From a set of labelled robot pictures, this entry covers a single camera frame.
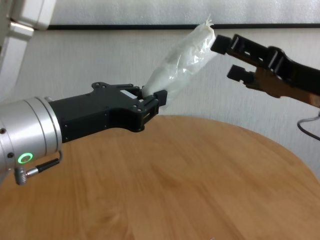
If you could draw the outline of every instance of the cable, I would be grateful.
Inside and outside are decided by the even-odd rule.
[[[198,24],[49,25],[48,30],[193,30]],[[320,23],[214,24],[213,29],[317,29]]]
[[[316,121],[316,120],[318,120],[318,119],[320,119],[320,112],[319,112],[318,116],[316,116],[316,117],[301,119],[300,121],[297,122],[296,125],[298,126],[298,128],[299,128],[304,134],[307,134],[308,136],[310,136],[310,137],[312,137],[312,138],[320,141],[320,137],[319,137],[319,136],[314,135],[313,133],[305,130],[305,129],[301,126],[302,123],[312,122],[312,121]]]

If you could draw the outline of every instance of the white plastic bag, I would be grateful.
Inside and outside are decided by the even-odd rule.
[[[217,53],[210,50],[216,36],[208,18],[181,40],[162,61],[142,89],[143,97],[155,92],[168,92],[168,105]]]

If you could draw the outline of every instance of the wooden table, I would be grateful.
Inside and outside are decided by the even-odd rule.
[[[158,116],[63,150],[27,185],[5,180],[1,240],[320,240],[319,182],[249,130]]]

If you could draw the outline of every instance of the white wall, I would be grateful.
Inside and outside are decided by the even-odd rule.
[[[188,32],[36,32],[27,48],[17,86],[6,102],[32,96],[61,99],[84,94],[91,91],[91,83],[96,81],[142,86],[173,44]],[[280,47],[297,62],[320,69],[319,29],[217,30],[216,33],[226,36],[238,33],[262,45]],[[219,55],[162,113],[215,119],[263,134],[294,152],[320,177],[320,142],[296,127],[299,119],[317,115],[318,109],[245,88],[226,77],[232,64],[247,66],[230,56]],[[320,134],[319,122],[311,123],[308,129]]]

